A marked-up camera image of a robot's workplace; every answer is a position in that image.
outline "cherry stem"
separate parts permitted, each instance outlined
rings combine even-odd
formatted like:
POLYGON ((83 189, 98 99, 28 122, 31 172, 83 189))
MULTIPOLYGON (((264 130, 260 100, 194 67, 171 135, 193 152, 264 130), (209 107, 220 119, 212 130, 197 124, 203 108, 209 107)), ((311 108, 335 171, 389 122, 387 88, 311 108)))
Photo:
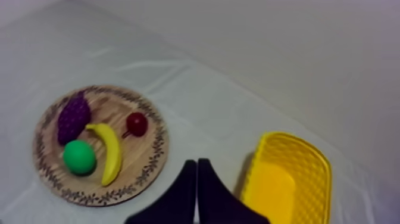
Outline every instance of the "cherry stem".
POLYGON ((129 131, 127 130, 125 133, 122 134, 122 138, 126 138, 130 135, 129 131))

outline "white tablecloth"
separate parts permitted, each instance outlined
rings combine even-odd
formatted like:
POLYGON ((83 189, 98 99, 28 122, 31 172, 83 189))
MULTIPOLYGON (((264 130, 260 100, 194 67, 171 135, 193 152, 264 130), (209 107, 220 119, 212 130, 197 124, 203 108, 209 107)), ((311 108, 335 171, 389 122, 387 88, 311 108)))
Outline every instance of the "white tablecloth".
POLYGON ((62 2, 0 30, 0 105, 0 219, 6 224, 123 223, 154 202, 189 158, 209 158, 233 190, 245 157, 272 130, 312 142, 330 160, 331 223, 400 222, 400 196, 318 135, 157 35, 87 5, 62 2), (80 207, 40 182, 33 129, 62 94, 105 83, 155 103, 168 125, 170 155, 157 180, 134 199, 80 207))

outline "yellow banana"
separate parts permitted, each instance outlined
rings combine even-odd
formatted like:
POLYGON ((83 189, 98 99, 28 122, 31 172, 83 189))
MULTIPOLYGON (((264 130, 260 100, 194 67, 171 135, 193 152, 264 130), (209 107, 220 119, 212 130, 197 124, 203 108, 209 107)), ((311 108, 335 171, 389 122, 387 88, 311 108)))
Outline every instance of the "yellow banana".
POLYGON ((107 157, 105 160, 105 168, 101 184, 107 186, 117 177, 121 170, 122 152, 118 137, 113 129, 105 123, 88 124, 86 129, 94 130, 97 135, 104 141, 107 148, 107 157))

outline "round wooden tray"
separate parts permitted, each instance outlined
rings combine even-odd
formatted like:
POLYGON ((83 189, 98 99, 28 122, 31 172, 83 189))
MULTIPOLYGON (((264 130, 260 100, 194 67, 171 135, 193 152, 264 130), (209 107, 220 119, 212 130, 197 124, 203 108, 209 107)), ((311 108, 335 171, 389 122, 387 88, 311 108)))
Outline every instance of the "round wooden tray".
POLYGON ((37 124, 33 141, 33 159, 41 180, 55 194, 83 206, 109 206, 138 195, 160 173, 167 154, 167 128, 152 103, 132 90, 109 85, 84 87, 58 99, 37 124), (57 141, 58 116, 68 100, 79 91, 85 92, 92 112, 91 123, 107 123, 118 136, 127 130, 126 117, 134 111, 143 113, 149 121, 148 131, 143 137, 130 135, 121 139, 121 172, 106 187, 101 185, 106 159, 101 139, 88 130, 79 136, 96 152, 96 170, 85 177, 75 176, 67 170, 63 162, 64 147, 57 141))

